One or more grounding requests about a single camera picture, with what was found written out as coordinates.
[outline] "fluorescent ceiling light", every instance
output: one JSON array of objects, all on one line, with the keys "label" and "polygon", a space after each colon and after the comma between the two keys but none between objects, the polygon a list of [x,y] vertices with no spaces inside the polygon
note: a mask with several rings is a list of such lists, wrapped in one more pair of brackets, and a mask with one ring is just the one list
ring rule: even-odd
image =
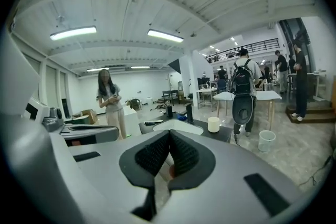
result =
[{"label": "fluorescent ceiling light", "polygon": [[95,26],[87,26],[87,27],[80,27],[80,28],[73,28],[68,29],[62,32],[54,33],[50,35],[51,40],[59,40],[67,37],[73,37],[78,35],[84,35],[84,34],[93,34],[96,33],[96,27]]},{"label": "fluorescent ceiling light", "polygon": [[144,67],[131,67],[132,69],[135,69],[135,68],[151,68],[150,66],[144,66]]},{"label": "fluorescent ceiling light", "polygon": [[175,42],[182,42],[184,40],[182,37],[174,36],[174,35],[167,34],[164,32],[157,31],[157,30],[153,30],[153,29],[149,29],[147,35],[151,37],[160,37],[160,38],[168,39],[168,40],[175,41]]},{"label": "fluorescent ceiling light", "polygon": [[95,72],[95,71],[100,71],[100,70],[103,70],[103,69],[109,70],[108,67],[103,67],[103,68],[88,69],[87,71],[88,71],[88,72]]}]

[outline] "gray t-shirt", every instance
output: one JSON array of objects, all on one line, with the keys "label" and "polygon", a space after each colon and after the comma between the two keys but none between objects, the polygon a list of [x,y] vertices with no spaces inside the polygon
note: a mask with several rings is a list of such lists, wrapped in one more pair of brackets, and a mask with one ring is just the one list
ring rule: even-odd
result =
[{"label": "gray t-shirt", "polygon": [[[107,95],[102,95],[98,89],[97,91],[97,97],[99,98],[103,98],[104,101],[108,100],[110,97],[112,97],[113,95],[116,95],[116,96],[120,96],[119,95],[119,92],[120,92],[120,88],[118,87],[118,85],[116,84],[113,84],[114,87],[116,88],[115,90],[115,93],[112,94],[111,93],[111,90],[110,90],[110,86],[106,86],[106,94]],[[118,102],[115,102],[115,103],[109,103],[107,106],[106,106],[106,112],[115,112],[115,111],[118,111],[118,110],[121,110],[122,109],[122,105],[120,103],[120,101]]]},{"label": "gray t-shirt", "polygon": [[[237,66],[243,66],[247,61],[247,58],[242,57],[239,58],[236,61],[236,65]],[[248,64],[247,64],[248,69],[252,72],[253,74],[253,79],[259,79],[260,77],[262,77],[263,74],[261,74],[261,70],[259,68],[259,65],[254,62],[253,60],[251,60]],[[256,91],[256,87],[255,85],[253,85],[253,89],[251,90],[251,95],[253,96],[257,96],[257,91]]]}]

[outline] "person in black clothes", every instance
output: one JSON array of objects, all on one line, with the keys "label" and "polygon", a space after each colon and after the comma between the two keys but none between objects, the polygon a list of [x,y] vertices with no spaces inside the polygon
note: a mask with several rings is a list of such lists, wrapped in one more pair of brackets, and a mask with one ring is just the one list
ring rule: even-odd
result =
[{"label": "person in black clothes", "polygon": [[270,73],[269,67],[265,67],[264,71],[265,71],[265,77],[267,79],[267,83],[271,83],[272,80],[271,80],[271,73]]},{"label": "person in black clothes", "polygon": [[292,114],[293,117],[298,117],[298,121],[302,121],[306,116],[307,98],[308,98],[308,79],[307,65],[304,54],[301,50],[301,43],[295,40],[294,50],[296,52],[296,111]]},{"label": "person in black clothes", "polygon": [[278,63],[279,66],[277,68],[277,71],[280,71],[278,75],[279,84],[280,84],[280,93],[287,92],[287,61],[283,55],[280,54],[280,52],[277,50],[275,52],[276,56],[278,56]]},{"label": "person in black clothes", "polygon": [[225,79],[226,71],[223,69],[223,66],[220,66],[220,71],[218,71],[219,79]]},{"label": "person in black clothes", "polygon": [[290,71],[291,74],[295,74],[294,65],[295,65],[295,60],[293,59],[293,55],[290,55],[289,56],[289,61],[288,61],[288,66],[289,66],[289,71]]}]

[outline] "black mesh pad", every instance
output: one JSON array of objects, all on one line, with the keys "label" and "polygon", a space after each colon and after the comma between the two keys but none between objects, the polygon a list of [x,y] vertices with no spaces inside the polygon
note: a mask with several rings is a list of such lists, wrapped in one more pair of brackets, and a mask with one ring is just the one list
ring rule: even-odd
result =
[{"label": "black mesh pad", "polygon": [[156,176],[169,153],[169,136],[164,135],[153,143],[146,145],[135,155],[135,162],[147,172]]},{"label": "black mesh pad", "polygon": [[166,130],[145,142],[126,150],[119,166],[134,186],[154,190],[154,177],[171,153],[176,177],[170,181],[169,190],[190,189],[199,186],[215,168],[214,154],[205,146]]}]

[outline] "black wire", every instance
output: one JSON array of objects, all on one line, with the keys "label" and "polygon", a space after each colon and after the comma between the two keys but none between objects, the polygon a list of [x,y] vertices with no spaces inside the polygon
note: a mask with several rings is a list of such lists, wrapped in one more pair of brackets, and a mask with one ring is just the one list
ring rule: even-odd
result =
[{"label": "black wire", "polygon": [[237,135],[236,135],[236,134],[234,134],[234,138],[235,138],[235,142],[236,142],[236,144],[237,144],[238,146],[241,147],[241,145],[238,144],[238,138],[237,138]]},{"label": "black wire", "polygon": [[323,165],[321,168],[317,169],[317,170],[315,171],[315,173],[313,173],[313,175],[310,176],[305,182],[301,183],[301,184],[299,185],[299,187],[302,186],[302,185],[304,185],[304,184],[306,184],[307,182],[309,182],[309,180],[310,180],[311,178],[313,179],[313,186],[315,186],[315,185],[317,184],[317,181],[316,181],[315,178],[314,178],[315,174],[316,174],[318,171],[321,171],[322,169],[324,169],[324,168],[327,166],[327,164],[328,164],[328,162],[330,161],[330,159],[331,159],[331,156],[329,156],[329,157],[327,158],[327,160],[324,162],[324,165]]}]

